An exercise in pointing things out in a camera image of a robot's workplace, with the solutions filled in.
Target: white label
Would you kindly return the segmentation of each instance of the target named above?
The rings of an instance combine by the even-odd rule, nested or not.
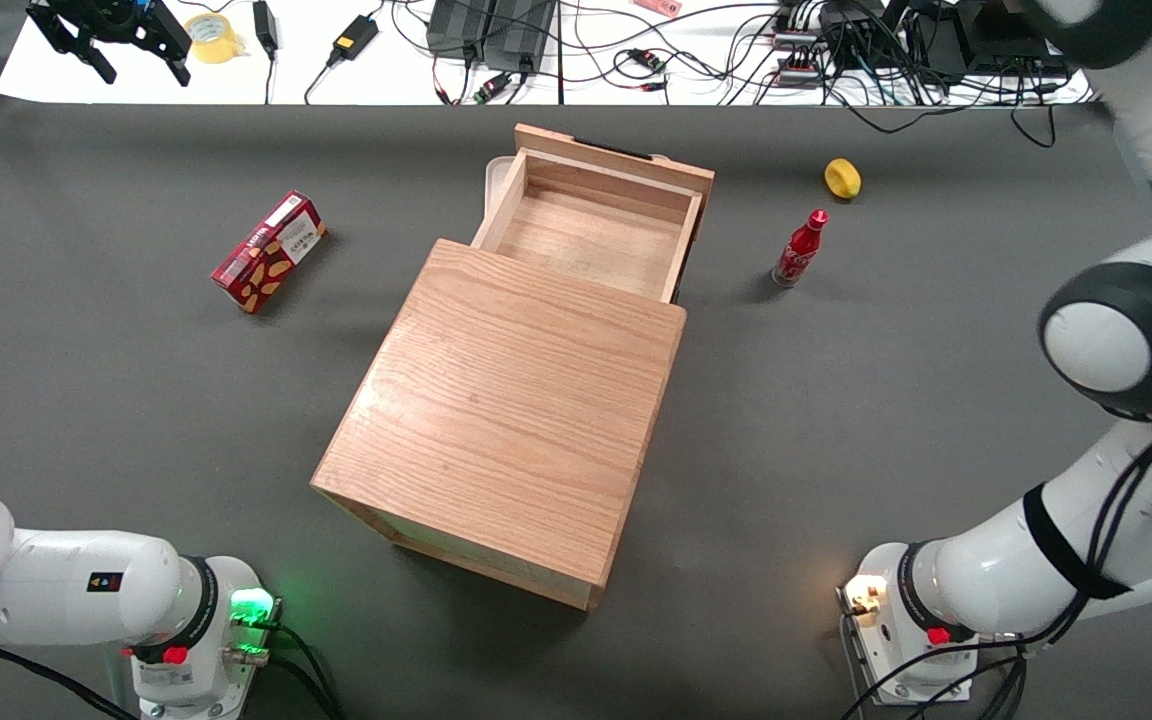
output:
[[[268,225],[271,228],[276,228],[278,225],[283,221],[283,218],[286,218],[288,213],[291,213],[291,211],[295,210],[296,206],[300,204],[301,204],[300,197],[297,196],[288,197],[287,200],[283,200],[282,205],[279,205],[278,209],[273,211],[273,213],[270,213],[268,218],[265,218],[265,223]]]
[[[170,665],[164,667],[141,666],[141,683],[143,685],[191,685],[194,667],[191,665]]]
[[[319,242],[319,228],[314,227],[314,220],[310,219],[309,213],[301,213],[301,217],[287,223],[283,232],[278,233],[278,241],[283,243],[283,250],[291,263],[301,265],[301,260]]]

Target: table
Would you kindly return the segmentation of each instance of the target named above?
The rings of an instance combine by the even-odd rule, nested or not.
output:
[[[359,719],[835,719],[850,687],[832,585],[879,541],[987,518],[1111,425],[1044,363],[1034,323],[1151,214],[1082,109],[1058,109],[1051,151],[1005,113],[892,137],[836,109],[780,118],[0,97],[0,498],[24,526],[251,561]],[[395,551],[306,486],[431,238],[472,237],[516,120],[717,170],[684,341],[588,617]],[[865,176],[850,205],[824,197],[835,156]],[[207,273],[289,187],[333,240],[247,318]],[[770,290],[817,205],[833,220],[812,270]],[[99,651],[23,652],[106,687]],[[285,676],[257,680],[251,720],[314,712]],[[91,715],[0,664],[0,717]],[[1152,720],[1152,606],[1033,661],[1020,719],[1056,717]]]
[[[177,15],[180,23],[205,12],[196,3],[182,0],[164,0]],[[223,65],[204,65],[189,59],[188,68],[194,74],[189,88],[180,88],[164,67],[161,60],[128,46],[105,46],[109,62],[119,71],[113,86],[105,85],[94,70],[79,63],[73,55],[59,55],[47,44],[33,23],[20,29],[17,44],[12,52],[0,78],[0,94],[20,99],[46,103],[136,103],[176,105],[228,105],[262,104],[265,94],[265,78],[270,61],[262,53],[253,35],[250,0],[232,0],[225,9],[234,31],[247,43],[248,55],[229,60]],[[818,28],[814,15],[819,3],[809,3],[810,18],[806,24]],[[495,76],[485,65],[477,65],[465,74],[462,60],[445,58],[434,60],[424,50],[424,18],[433,8],[431,0],[399,0],[397,3],[376,0],[270,0],[270,9],[278,18],[280,41],[278,65],[274,70],[273,103],[301,105],[305,100],[306,88],[323,69],[329,45],[335,33],[361,14],[374,14],[380,35],[371,41],[357,60],[340,65],[324,78],[311,96],[314,105],[439,105],[434,96],[433,78],[440,78],[452,97],[457,96],[461,83],[465,83],[467,97],[485,81]],[[847,100],[851,105],[914,105],[914,91],[900,83],[884,82],[881,86],[864,73],[846,73],[846,82],[832,83],[832,94],[823,89],[768,91],[760,96],[758,78],[776,67],[785,51],[774,51],[767,38],[755,38],[778,3],[750,0],[732,3],[730,0],[685,0],[684,15],[673,20],[659,35],[650,32],[653,23],[664,22],[657,15],[628,0],[562,0],[561,13],[553,20],[553,35],[558,36],[561,24],[564,53],[563,77],[567,78],[564,100],[568,105],[717,105],[732,101],[750,105],[818,105],[827,101],[839,105]],[[736,36],[745,40],[735,40]],[[666,43],[679,50],[689,51],[713,65],[714,68],[733,67],[730,82],[705,78],[687,67],[685,60],[669,65],[669,91],[642,92],[636,90],[643,79],[614,76],[612,83],[590,81],[600,74],[611,73],[617,52],[621,50],[658,50],[658,55],[668,58]],[[591,47],[590,51],[581,46]],[[516,104],[558,104],[558,38],[550,37],[544,76],[530,78],[516,97]],[[728,61],[732,54],[733,61]],[[753,83],[745,82],[755,78]],[[998,88],[1010,104],[1007,90],[1015,90],[1021,83],[1016,78],[975,77],[986,88]],[[1025,86],[1033,82],[1024,81]],[[925,91],[929,101],[940,101],[940,91]],[[1075,73],[1068,85],[1053,94],[1044,96],[1045,103],[1068,104],[1089,97],[1087,82],[1082,73]],[[993,92],[979,88],[954,88],[943,101],[949,105],[991,101]],[[1029,96],[1028,103],[1036,103]]]

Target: yellow lemon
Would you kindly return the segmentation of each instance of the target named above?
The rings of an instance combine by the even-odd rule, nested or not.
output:
[[[841,197],[842,200],[850,200],[861,195],[861,173],[856,170],[855,165],[842,158],[826,165],[824,183],[829,187],[829,192]]]

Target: tape roll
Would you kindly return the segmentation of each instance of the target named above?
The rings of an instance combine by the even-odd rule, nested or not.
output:
[[[204,63],[223,63],[243,54],[243,41],[223,15],[204,13],[184,23],[194,56]]]

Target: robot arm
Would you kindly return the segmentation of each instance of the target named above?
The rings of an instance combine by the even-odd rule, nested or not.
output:
[[[1152,182],[1152,0],[1020,0],[1106,97]],[[842,598],[856,617],[878,700],[924,702],[975,667],[980,632],[1032,637],[1075,597],[1079,617],[1152,601],[1152,467],[1126,503],[1100,573],[1087,548],[1120,475],[1152,445],[1152,237],[1084,270],[1039,319],[1052,366],[1126,418],[1064,473],[968,532],[888,543],[861,561]],[[929,649],[947,652],[892,674]],[[968,700],[970,683],[948,700]]]
[[[122,644],[143,714],[241,714],[276,616],[247,562],[114,530],[17,529],[0,502],[0,646]]]
[[[29,0],[24,10],[56,53],[73,53],[91,65],[113,85],[113,65],[92,41],[123,41],[162,58],[182,86],[189,85],[184,67],[189,35],[161,0]],[[65,20],[78,29],[69,31]]]

